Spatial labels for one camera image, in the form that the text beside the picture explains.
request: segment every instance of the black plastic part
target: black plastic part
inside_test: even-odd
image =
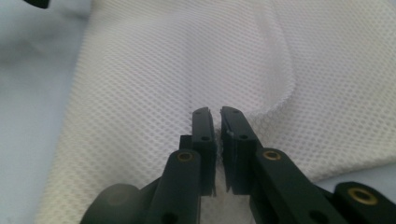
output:
[[[181,135],[180,142],[178,144],[178,149],[192,149],[192,136]]]
[[[279,218],[276,215],[270,201],[262,192],[261,186],[256,182],[251,191],[249,205],[256,224],[278,224]]]
[[[360,183],[338,184],[332,202],[350,223],[396,223],[396,205],[377,190]]]
[[[254,171],[280,223],[347,223],[282,151],[258,149]]]
[[[50,0],[23,0],[34,7],[48,8],[50,5]]]
[[[227,190],[248,195],[255,178],[251,162],[260,141],[241,111],[224,106],[220,113]]]
[[[201,195],[216,194],[217,145],[212,115],[207,107],[197,109],[192,113],[191,147],[201,155]]]
[[[126,184],[103,190],[88,208],[81,224],[144,223],[159,178],[141,190]]]
[[[201,156],[188,149],[172,153],[148,211],[146,224],[196,224],[200,217]]]
[[[317,186],[317,189],[320,191],[320,193],[327,199],[327,201],[329,201],[330,203],[332,203],[332,193],[330,193],[329,191],[327,191],[326,189],[323,189],[321,187]]]

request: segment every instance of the white mesh fabric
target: white mesh fabric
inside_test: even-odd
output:
[[[160,176],[201,106],[241,109],[312,179],[396,161],[395,34],[387,1],[93,1],[36,223]],[[217,177],[201,223],[252,222]]]

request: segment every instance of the brass insert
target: brass insert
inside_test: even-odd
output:
[[[265,159],[270,161],[279,161],[281,158],[279,153],[275,151],[265,151],[264,153],[262,153],[262,155],[264,156]]]
[[[179,161],[191,161],[193,158],[190,152],[181,152],[177,154],[177,159]]]
[[[347,191],[350,197],[359,203],[366,205],[378,204],[378,199],[367,189],[351,188]]]

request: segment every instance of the textured fabric surface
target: textured fabric surface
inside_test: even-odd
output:
[[[47,10],[0,1],[0,223],[33,223],[90,16],[87,0]]]
[[[78,223],[104,188],[160,176],[191,112],[244,111],[311,179],[396,161],[396,13],[387,1],[104,1],[90,24],[36,223]],[[247,197],[202,223],[249,223]]]

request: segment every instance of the white cloth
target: white cloth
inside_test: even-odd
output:
[[[36,222],[160,176],[201,106],[241,109],[314,180],[396,161],[395,32],[387,1],[93,1]],[[252,222],[217,177],[201,222]]]
[[[61,134],[90,1],[0,1],[0,223],[33,223]]]

